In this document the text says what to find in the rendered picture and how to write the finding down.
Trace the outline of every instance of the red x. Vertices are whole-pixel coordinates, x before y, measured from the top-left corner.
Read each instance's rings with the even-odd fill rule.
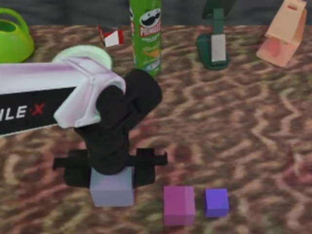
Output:
[[[35,110],[31,113],[32,116],[35,116],[36,114],[42,114],[42,109],[44,107],[44,103],[40,104],[40,105],[37,105],[35,104]]]

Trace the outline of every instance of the pink block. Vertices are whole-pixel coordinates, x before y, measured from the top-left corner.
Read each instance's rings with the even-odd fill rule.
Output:
[[[195,219],[192,186],[164,187],[164,226],[191,226]]]

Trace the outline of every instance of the dark green tool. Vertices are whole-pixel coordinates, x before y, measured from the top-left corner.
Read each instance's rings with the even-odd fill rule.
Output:
[[[224,17],[226,17],[232,7],[234,6],[236,0],[207,0],[202,12],[203,19],[212,19],[213,21],[213,32],[201,34],[196,39],[196,46],[198,49],[198,54],[204,67],[209,70],[221,70],[225,69],[229,63],[230,58],[228,53],[224,50],[225,48],[220,48],[216,51],[212,48],[212,35],[219,40],[225,42],[225,36],[223,33],[224,27]]]

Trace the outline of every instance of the small purple block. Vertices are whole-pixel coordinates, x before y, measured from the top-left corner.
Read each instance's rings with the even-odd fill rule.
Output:
[[[134,204],[133,168],[116,175],[102,175],[91,170],[90,194],[95,207],[126,207]]]
[[[229,212],[227,189],[205,189],[205,215],[209,218],[225,217]]]
[[[191,226],[195,219],[192,186],[164,187],[164,226]]]

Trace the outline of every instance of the green watering can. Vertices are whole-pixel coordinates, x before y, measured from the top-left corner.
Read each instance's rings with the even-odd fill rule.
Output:
[[[0,8],[0,14],[12,16],[19,23],[0,19],[0,63],[25,61],[35,48],[26,22],[11,9]]]

